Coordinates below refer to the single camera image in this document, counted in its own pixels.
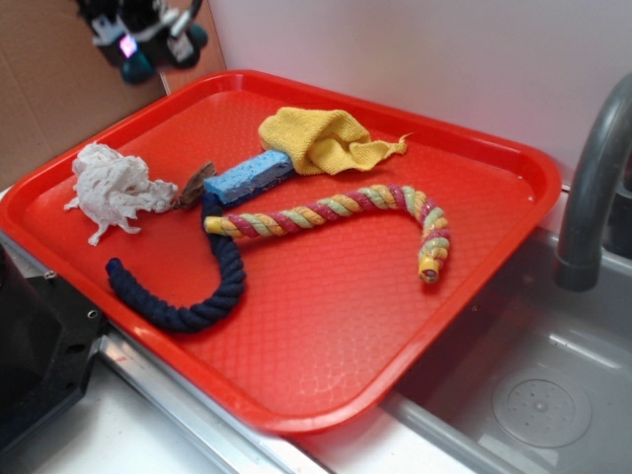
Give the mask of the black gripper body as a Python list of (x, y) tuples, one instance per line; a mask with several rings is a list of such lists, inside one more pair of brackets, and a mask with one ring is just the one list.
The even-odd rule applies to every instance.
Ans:
[(181, 34), (180, 11), (166, 1), (77, 1), (79, 15), (97, 38), (122, 34), (149, 37), (166, 28), (171, 37)]

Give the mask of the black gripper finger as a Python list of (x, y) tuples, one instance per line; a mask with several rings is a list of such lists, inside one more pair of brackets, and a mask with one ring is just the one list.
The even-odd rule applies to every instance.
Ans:
[(192, 14), (162, 14), (156, 34), (158, 69), (189, 69), (198, 64), (201, 46)]
[(114, 67), (122, 65), (138, 50), (135, 39), (124, 29), (119, 19), (97, 17), (92, 21), (93, 45)]

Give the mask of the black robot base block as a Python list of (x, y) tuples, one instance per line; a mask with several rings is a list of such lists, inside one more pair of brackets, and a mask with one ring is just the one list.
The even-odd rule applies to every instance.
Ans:
[(61, 276), (24, 276), (1, 251), (1, 453), (77, 403), (102, 310)]

